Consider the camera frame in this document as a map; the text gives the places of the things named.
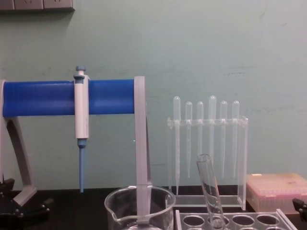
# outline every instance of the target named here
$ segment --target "beaker rim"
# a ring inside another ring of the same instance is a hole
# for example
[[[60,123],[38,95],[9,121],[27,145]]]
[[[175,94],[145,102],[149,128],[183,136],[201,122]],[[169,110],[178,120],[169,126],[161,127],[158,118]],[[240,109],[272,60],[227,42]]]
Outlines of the beaker rim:
[[[172,200],[172,204],[170,204],[167,208],[165,208],[165,209],[163,209],[163,210],[161,210],[161,211],[159,211],[159,212],[154,212],[154,213],[151,213],[151,214],[148,214],[148,215],[145,215],[145,216],[134,215],[134,216],[126,216],[126,217],[122,217],[122,218],[117,218],[116,215],[115,215],[115,213],[107,206],[106,201],[107,201],[108,199],[110,199],[110,197],[114,196],[114,195],[117,194],[117,193],[120,193],[120,192],[122,192],[122,191],[126,191],[126,190],[128,190],[128,189],[136,189],[136,188],[139,187],[139,186],[147,186],[147,187],[150,187],[150,188],[154,188],[154,189],[162,190],[162,191],[166,192],[167,195],[170,196],[170,198],[171,198],[171,200]],[[124,221],[124,220],[127,220],[127,219],[137,219],[137,218],[139,218],[139,217],[146,217],[146,218],[150,219],[151,217],[154,217],[154,216],[163,214],[163,213],[169,211],[170,209],[172,209],[173,206],[175,205],[175,202],[176,202],[176,197],[175,197],[175,195],[174,195],[171,191],[169,191],[169,190],[167,190],[167,189],[165,189],[165,188],[161,188],[161,187],[157,187],[157,186],[153,186],[153,185],[144,185],[144,184],[140,184],[140,185],[131,185],[131,186],[128,186],[128,187],[119,188],[119,189],[113,191],[112,193],[110,193],[110,194],[105,198],[105,207],[106,207],[107,211],[110,212],[110,214],[112,215],[112,218],[113,218],[115,221],[121,222],[121,221]]]

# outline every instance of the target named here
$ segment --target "rack hole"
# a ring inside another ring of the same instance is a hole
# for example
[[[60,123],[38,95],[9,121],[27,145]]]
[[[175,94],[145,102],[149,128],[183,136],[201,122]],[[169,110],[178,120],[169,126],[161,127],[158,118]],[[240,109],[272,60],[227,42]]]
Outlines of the rack hole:
[[[204,224],[204,219],[200,216],[186,216],[183,222],[189,226],[201,226]]]
[[[213,217],[213,220],[215,220],[216,222],[218,222],[220,218],[219,217]],[[229,224],[229,219],[224,217],[224,222],[225,222],[225,225],[227,226]],[[215,229],[219,229],[221,227],[221,225],[218,225],[218,226],[213,226]]]
[[[269,227],[266,230],[286,230],[286,229],[283,229],[283,228],[280,228],[280,227]]]
[[[234,223],[239,224],[239,225],[251,225],[254,223],[254,219],[252,217],[245,216],[245,215],[244,216],[243,215],[234,216],[232,220]]]
[[[257,216],[257,220],[262,224],[268,224],[268,225],[275,225],[279,223],[279,220],[272,215],[260,215]]]
[[[258,229],[256,229],[256,228],[242,228],[240,230],[258,230]]]

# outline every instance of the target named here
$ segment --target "black clamp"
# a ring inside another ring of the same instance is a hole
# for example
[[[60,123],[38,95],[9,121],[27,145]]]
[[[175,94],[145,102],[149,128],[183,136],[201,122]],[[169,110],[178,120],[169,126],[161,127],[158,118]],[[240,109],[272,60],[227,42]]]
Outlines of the black clamp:
[[[0,183],[0,229],[22,230],[45,222],[50,216],[53,199],[46,200],[37,208],[25,209],[10,196],[14,181],[14,179],[8,179]]]
[[[14,183],[14,179],[3,180],[3,183],[0,183],[0,193],[3,195],[8,194],[13,189]]]
[[[307,204],[304,201],[294,198],[292,200],[294,209],[299,213],[302,221],[307,221]]]
[[[5,198],[2,197],[0,201],[7,207],[6,212],[0,213],[0,228],[9,230],[22,230],[25,227],[45,222],[49,218],[50,206],[53,203],[52,199],[48,199],[35,209],[25,210],[13,200],[10,200],[8,204],[8,200],[5,201]]]

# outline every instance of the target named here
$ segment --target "micropipette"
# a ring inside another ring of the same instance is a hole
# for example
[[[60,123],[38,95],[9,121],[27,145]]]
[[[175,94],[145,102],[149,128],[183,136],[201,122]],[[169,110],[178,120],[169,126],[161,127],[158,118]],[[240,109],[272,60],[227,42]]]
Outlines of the micropipette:
[[[227,102],[222,101],[220,105],[221,126],[221,160],[222,160],[222,177],[224,177],[225,168],[225,145],[226,145],[226,119],[227,119]]]
[[[209,123],[210,123],[210,136],[209,136],[209,155],[212,160],[214,158],[214,120],[216,119],[216,97],[209,98]]]
[[[197,102],[197,120],[198,120],[198,152],[197,155],[202,155],[202,121],[203,121],[203,103]]]
[[[174,97],[173,100],[173,113],[175,122],[175,171],[176,171],[176,193],[178,195],[179,180],[180,180],[180,120],[181,120],[181,109],[180,109],[180,98]]]
[[[238,101],[232,102],[232,119],[233,119],[233,136],[232,136],[232,159],[234,166],[234,175],[236,176],[236,156],[237,156],[237,136],[238,136],[238,119],[240,113],[240,103]]]
[[[84,189],[84,158],[85,147],[89,137],[89,77],[84,74],[85,67],[77,66],[78,74],[74,75],[74,99],[75,99],[75,135],[78,142],[80,154],[80,192]]]
[[[190,177],[190,165],[191,165],[191,121],[192,121],[192,102],[186,103],[186,122],[187,122],[187,169],[188,178]]]

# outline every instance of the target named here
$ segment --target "graduated pipette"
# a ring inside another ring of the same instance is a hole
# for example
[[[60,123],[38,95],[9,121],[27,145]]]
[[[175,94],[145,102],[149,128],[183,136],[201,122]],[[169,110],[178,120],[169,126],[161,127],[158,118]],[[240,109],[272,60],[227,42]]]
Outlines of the graduated pipette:
[[[197,102],[197,120],[198,120],[198,151],[197,155],[202,155],[202,121],[203,121],[203,103]]]
[[[175,122],[175,171],[176,171],[176,193],[178,195],[178,187],[180,180],[180,120],[181,120],[181,109],[180,109],[180,98],[174,97],[174,122]]]
[[[221,126],[221,162],[222,162],[222,177],[224,177],[225,168],[225,146],[226,146],[226,119],[227,119],[227,102],[222,101],[220,105]]]
[[[187,169],[188,178],[190,177],[190,166],[191,166],[191,121],[192,121],[192,103],[186,103],[186,122],[187,122]]]
[[[209,155],[212,160],[214,159],[214,120],[216,119],[216,97],[211,96],[209,98],[209,123],[210,123],[210,135],[209,135]]]
[[[240,103],[238,101],[232,102],[232,119],[233,119],[233,136],[232,136],[232,159],[233,159],[233,177],[236,176],[236,156],[237,156],[237,136],[238,136],[238,119],[240,113]]]

